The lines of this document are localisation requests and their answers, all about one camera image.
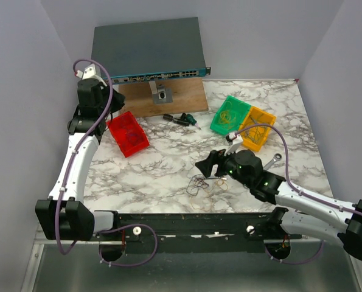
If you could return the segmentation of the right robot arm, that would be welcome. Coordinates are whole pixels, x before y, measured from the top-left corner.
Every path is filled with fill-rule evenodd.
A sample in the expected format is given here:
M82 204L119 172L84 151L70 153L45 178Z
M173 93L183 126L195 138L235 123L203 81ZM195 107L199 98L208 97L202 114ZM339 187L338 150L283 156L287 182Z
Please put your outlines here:
M281 217L268 220L266 232L272 238L284 234L308 235L342 246L345 252L362 261L362 200L357 203L327 198L309 192L263 168L260 158L250 150L226 155L212 150L195 164L205 177L228 175L249 189L262 202L286 207Z

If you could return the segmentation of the red plastic bin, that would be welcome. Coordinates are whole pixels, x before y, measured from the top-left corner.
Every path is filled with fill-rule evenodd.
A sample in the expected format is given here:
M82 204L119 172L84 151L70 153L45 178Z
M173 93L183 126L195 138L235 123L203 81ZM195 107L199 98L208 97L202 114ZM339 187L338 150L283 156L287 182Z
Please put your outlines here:
M130 111L109 120L106 124L125 158L150 145L145 131Z

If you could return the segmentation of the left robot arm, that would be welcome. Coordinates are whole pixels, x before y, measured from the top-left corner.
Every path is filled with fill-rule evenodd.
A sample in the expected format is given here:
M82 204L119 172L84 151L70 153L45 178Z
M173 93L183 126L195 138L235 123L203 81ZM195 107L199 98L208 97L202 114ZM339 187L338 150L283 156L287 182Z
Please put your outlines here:
M124 106L125 97L94 78L77 83L78 106L68 122L68 150L57 182L35 213L48 240L90 240L101 233L107 240L120 236L113 211L91 212L84 204L89 167L106 130L106 116Z

